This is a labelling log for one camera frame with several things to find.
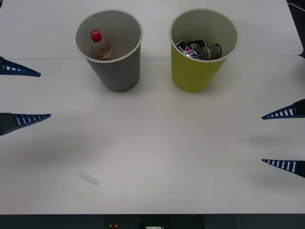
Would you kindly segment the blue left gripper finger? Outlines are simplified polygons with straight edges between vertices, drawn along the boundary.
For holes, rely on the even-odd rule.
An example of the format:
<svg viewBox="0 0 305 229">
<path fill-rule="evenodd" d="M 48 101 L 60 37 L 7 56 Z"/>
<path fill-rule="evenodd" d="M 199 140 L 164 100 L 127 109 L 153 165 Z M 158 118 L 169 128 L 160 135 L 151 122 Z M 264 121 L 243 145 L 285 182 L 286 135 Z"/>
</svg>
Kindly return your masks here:
<svg viewBox="0 0 305 229">
<path fill-rule="evenodd" d="M 51 117 L 51 114 L 0 114 L 0 135 L 6 135 L 15 130 L 42 122 Z"/>
<path fill-rule="evenodd" d="M 0 74 L 1 75 L 21 75 L 21 76 L 33 76 L 40 77 L 41 73 L 25 67 L 23 65 L 11 62 L 9 60 L 0 57 Z"/>
</svg>

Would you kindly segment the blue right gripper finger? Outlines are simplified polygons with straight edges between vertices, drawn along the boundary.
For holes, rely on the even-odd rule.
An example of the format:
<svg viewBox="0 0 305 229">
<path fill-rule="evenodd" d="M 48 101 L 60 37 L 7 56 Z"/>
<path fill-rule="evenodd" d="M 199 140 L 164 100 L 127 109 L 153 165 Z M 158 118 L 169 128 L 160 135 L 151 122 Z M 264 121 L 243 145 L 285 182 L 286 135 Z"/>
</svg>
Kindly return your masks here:
<svg viewBox="0 0 305 229">
<path fill-rule="evenodd" d="M 263 120 L 304 118 L 305 117 L 305 99 L 297 101 L 289 106 L 273 111 L 262 117 Z"/>
<path fill-rule="evenodd" d="M 288 171 L 305 178 L 305 161 L 303 160 L 272 160 L 262 159 L 263 162 L 276 168 Z"/>
</svg>

